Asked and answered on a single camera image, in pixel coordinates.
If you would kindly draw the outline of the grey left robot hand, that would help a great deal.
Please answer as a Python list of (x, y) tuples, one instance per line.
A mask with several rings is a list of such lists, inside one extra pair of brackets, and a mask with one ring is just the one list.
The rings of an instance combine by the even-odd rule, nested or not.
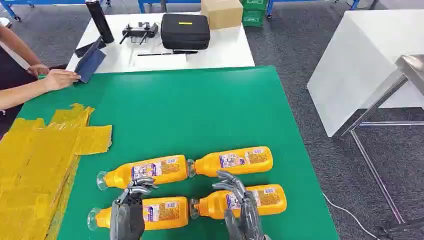
[(111, 240), (139, 240), (145, 231), (143, 217), (144, 196), (150, 195), (158, 187), (155, 179), (142, 176), (130, 180), (122, 194), (112, 202), (110, 217)]

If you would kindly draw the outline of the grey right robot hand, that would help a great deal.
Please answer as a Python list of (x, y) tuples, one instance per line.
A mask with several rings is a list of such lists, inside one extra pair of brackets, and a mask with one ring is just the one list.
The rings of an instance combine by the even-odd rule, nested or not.
[(231, 240), (266, 240), (263, 233), (257, 202), (251, 191), (247, 190), (242, 181), (235, 175), (217, 170), (218, 183), (212, 187), (216, 190), (232, 192), (240, 204), (240, 216), (236, 219), (231, 209), (224, 211), (224, 220)]

